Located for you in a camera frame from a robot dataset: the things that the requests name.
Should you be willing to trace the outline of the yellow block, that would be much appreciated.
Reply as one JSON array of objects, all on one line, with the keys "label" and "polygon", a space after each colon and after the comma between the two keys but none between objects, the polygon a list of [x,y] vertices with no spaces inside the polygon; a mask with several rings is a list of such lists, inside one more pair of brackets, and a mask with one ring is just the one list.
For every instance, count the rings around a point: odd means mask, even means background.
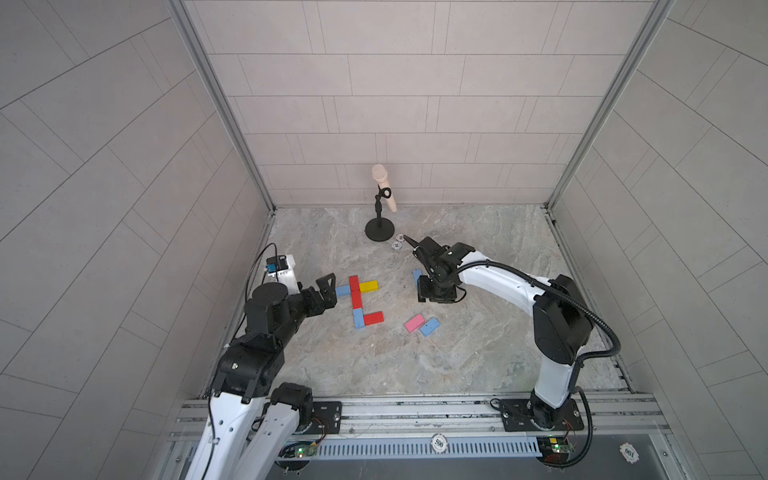
[{"label": "yellow block", "polygon": [[374,292],[379,289],[379,284],[375,280],[362,282],[359,284],[359,290],[361,293]]}]

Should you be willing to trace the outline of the red stem block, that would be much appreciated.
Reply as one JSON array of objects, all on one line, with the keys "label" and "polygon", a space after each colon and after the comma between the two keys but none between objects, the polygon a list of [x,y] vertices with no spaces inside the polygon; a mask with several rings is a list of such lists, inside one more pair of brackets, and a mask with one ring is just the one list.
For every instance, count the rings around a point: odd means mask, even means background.
[{"label": "red stem block", "polygon": [[357,275],[349,277],[349,288],[351,293],[360,291],[359,278]]}]

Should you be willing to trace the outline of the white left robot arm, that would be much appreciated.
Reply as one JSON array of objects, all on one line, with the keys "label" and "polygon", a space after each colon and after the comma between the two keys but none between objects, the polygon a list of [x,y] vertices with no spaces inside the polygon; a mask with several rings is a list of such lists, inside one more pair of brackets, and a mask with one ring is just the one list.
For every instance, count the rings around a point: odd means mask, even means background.
[{"label": "white left robot arm", "polygon": [[309,387],[272,384],[303,321],[336,306],[336,276],[316,284],[291,293],[281,282],[264,283],[247,298],[245,334],[219,359],[188,479],[264,479],[288,438],[312,423]]}]

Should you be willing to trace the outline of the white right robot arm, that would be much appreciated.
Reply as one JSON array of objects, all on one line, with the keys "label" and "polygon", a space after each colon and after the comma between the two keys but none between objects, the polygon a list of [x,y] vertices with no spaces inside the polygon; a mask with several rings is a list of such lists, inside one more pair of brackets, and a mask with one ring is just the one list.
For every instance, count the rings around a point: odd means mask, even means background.
[{"label": "white right robot arm", "polygon": [[580,370],[601,356],[588,346],[593,330],[602,325],[585,304],[575,282],[560,274],[537,277],[492,260],[473,247],[439,245],[430,238],[413,250],[423,266],[417,280],[421,302],[457,303],[472,287],[501,299],[530,321],[528,333],[540,357],[537,377],[527,401],[504,407],[504,414],[530,429],[563,429],[575,412]]}]

